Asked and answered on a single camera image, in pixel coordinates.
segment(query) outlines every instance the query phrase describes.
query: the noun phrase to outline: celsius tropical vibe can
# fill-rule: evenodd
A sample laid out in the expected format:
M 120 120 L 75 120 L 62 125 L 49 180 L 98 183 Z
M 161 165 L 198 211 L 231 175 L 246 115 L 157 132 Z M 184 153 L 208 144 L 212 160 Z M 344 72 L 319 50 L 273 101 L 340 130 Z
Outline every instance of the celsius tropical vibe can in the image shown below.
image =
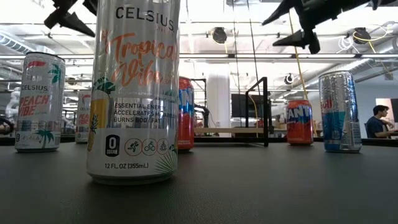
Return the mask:
M 194 139 L 194 92 L 189 78 L 180 77 L 178 101 L 178 151 L 193 148 Z
M 180 1 L 98 5 L 87 172 L 147 184 L 177 168 Z
M 323 74 L 319 86 L 326 151 L 359 152 L 361 131 L 351 72 Z
M 76 143 L 87 143 L 90 121 L 91 91 L 79 91 L 77 103 Z
M 61 138 L 65 61 L 50 54 L 26 54 L 15 148 L 19 152 L 53 151 Z
M 287 142 L 311 145 L 312 108 L 308 100 L 291 100 L 287 105 Z

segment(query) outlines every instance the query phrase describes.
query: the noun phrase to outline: can lid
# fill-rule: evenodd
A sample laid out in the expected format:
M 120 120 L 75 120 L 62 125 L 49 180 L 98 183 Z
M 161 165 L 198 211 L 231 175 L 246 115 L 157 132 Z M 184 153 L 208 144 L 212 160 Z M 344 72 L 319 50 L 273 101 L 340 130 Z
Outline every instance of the can lid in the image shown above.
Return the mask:
M 65 59 L 59 57 L 58 55 L 49 54 L 49 53 L 44 53 L 44 52 L 27 52 L 27 53 L 26 53 L 26 55 L 29 55 L 29 54 L 44 54 L 44 55 L 49 55 L 49 56 L 57 57 L 57 58 L 59 58 L 59 59 L 65 61 Z
M 182 79 L 190 80 L 190 81 L 191 81 L 191 79 L 190 79 L 190 78 L 187 78 L 187 77 L 179 77 L 179 78 L 182 78 Z
M 309 102 L 309 100 L 306 100 L 306 99 L 301 99 L 301 100 L 289 100 L 289 102 L 293 102 L 293 101 L 306 101 L 306 102 Z
M 326 73 L 320 75 L 319 78 L 327 76 L 327 75 L 332 75 L 334 73 L 349 73 L 349 74 L 351 74 L 351 72 L 348 70 L 340 70 L 340 71 L 334 71 L 334 72 L 326 72 Z

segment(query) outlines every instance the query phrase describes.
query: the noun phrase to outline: energy drink can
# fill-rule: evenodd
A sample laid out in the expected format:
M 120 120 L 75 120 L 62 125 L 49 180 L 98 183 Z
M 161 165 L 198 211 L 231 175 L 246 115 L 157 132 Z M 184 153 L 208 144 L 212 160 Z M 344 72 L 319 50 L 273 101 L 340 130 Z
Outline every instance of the energy drink can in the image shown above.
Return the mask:
M 193 148 L 195 95 L 189 78 L 180 77 L 178 86 L 178 151 L 181 152 Z
M 17 151 L 54 151 L 59 147 L 64 85 L 64 59 L 41 52 L 26 54 L 16 129 Z
M 359 152 L 361 131 L 354 79 L 351 72 L 331 72 L 319 77 L 326 151 Z
M 79 91 L 77 103 L 76 143 L 87 143 L 90 121 L 91 91 Z
M 168 179 L 177 168 L 180 1 L 98 4 L 87 172 L 102 184 Z
M 287 105 L 287 142 L 291 145 L 313 143 L 312 108 L 308 100 L 291 100 Z

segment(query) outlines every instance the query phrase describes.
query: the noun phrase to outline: black table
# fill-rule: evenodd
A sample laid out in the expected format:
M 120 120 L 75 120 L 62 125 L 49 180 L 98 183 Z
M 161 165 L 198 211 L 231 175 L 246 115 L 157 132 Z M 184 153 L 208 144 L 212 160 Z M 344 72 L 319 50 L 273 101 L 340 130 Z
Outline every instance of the black table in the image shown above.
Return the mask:
M 0 147 L 0 223 L 398 223 L 398 149 L 201 145 L 168 181 L 95 184 L 86 145 Z

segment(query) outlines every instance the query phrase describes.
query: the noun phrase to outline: silver can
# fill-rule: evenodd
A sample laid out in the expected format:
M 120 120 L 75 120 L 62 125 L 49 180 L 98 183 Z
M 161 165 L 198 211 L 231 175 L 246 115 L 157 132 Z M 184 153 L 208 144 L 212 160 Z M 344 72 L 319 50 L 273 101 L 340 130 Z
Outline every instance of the silver can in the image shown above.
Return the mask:
M 79 91 L 76 113 L 76 143 L 87 143 L 90 123 L 91 91 Z
M 100 1 L 87 172 L 102 184 L 177 168 L 179 0 Z
M 359 152 L 361 131 L 354 79 L 351 72 L 331 72 L 319 77 L 326 151 Z
M 17 151 L 54 151 L 59 147 L 64 85 L 64 59 L 41 52 L 26 54 L 16 128 Z

